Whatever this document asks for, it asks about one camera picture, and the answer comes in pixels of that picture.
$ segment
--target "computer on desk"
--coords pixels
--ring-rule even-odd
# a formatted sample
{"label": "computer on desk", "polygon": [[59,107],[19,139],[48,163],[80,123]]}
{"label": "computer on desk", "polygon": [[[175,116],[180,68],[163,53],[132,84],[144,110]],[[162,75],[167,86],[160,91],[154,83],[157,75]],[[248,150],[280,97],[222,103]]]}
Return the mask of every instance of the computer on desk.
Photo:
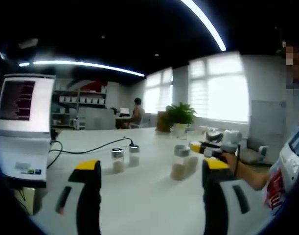
{"label": "computer on desk", "polygon": [[120,117],[129,117],[130,110],[129,108],[120,108]]}
{"label": "computer on desk", "polygon": [[5,75],[0,94],[0,168],[10,187],[45,188],[54,76]]}

